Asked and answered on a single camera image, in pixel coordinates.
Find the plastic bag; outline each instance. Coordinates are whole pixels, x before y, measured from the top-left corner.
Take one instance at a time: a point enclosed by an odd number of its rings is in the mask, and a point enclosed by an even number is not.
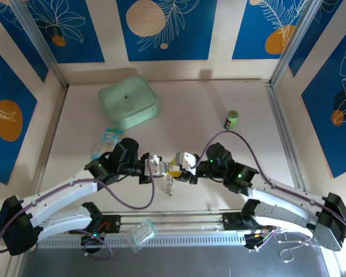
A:
[[[97,159],[105,152],[113,151],[116,144],[122,140],[122,135],[123,131],[107,128],[97,150],[92,154],[91,159]]]

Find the yellow object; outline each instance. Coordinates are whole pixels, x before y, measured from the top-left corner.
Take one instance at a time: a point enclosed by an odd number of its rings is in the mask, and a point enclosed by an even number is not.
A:
[[[175,157],[174,157],[173,160],[170,162],[170,164],[171,164],[172,166],[175,166],[175,164],[176,164],[176,159],[175,159]]]
[[[287,25],[271,33],[266,39],[265,51],[270,54],[281,54],[294,29],[295,26]]]
[[[63,47],[66,45],[66,41],[62,36],[55,35],[52,37],[51,41],[58,47]]]
[[[173,178],[177,178],[182,174],[182,172],[181,171],[168,171],[168,174],[170,176],[172,176]]]
[[[332,114],[332,123],[335,126],[341,126],[344,123],[344,113],[340,110],[336,110]]]

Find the transparent plastic container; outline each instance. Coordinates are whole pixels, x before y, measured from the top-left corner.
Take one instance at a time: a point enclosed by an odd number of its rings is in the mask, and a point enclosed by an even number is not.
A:
[[[127,233],[127,239],[133,251],[137,253],[145,244],[157,234],[154,224],[149,218],[131,228]]]
[[[99,91],[99,99],[113,127],[126,130],[140,124],[160,111],[159,101],[141,76],[129,77]]]

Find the white table surface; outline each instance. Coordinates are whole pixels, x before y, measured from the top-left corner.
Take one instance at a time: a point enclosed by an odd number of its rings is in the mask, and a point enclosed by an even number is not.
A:
[[[97,93],[108,84],[71,85],[51,148],[40,191],[44,191],[83,169],[97,148],[105,128],[112,127]],[[170,81],[152,82],[160,101],[158,116],[124,132],[140,145],[139,156],[146,152],[170,161],[177,152],[200,154],[208,140],[223,130],[228,110],[237,110],[236,131],[253,147],[266,174],[293,185],[291,174],[276,128],[264,83],[261,81]],[[218,141],[232,157],[251,167],[256,165],[244,143],[232,134]],[[245,201],[222,184],[200,179],[197,185],[175,182],[174,195],[164,192],[165,178],[156,180],[153,204],[146,211],[193,211],[241,209]],[[110,188],[131,205],[145,205],[151,184],[139,185],[128,177]],[[115,201],[106,190],[75,201],[75,208],[93,201],[101,211],[131,211]]]

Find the floral wall print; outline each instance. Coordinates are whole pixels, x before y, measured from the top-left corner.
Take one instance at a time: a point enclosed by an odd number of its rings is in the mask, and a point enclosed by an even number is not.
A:
[[[343,0],[324,0],[322,2],[317,14],[314,16],[314,20],[311,22],[298,49],[289,62],[289,68],[292,75],[296,76],[342,1]]]
[[[346,35],[302,99],[336,178],[346,172]]]
[[[39,78],[44,82],[48,68],[35,49],[35,46],[33,46],[32,42],[27,37],[22,25],[13,14],[7,1],[4,0],[0,0],[0,22],[21,50],[29,64],[33,67]]]
[[[208,59],[216,0],[117,0],[129,61]]]
[[[308,0],[248,0],[232,59],[277,59]]]
[[[0,56],[0,182],[7,185],[37,104]]]
[[[0,21],[28,39],[5,3],[0,0]],[[104,62],[85,0],[27,0],[25,4],[59,63]]]

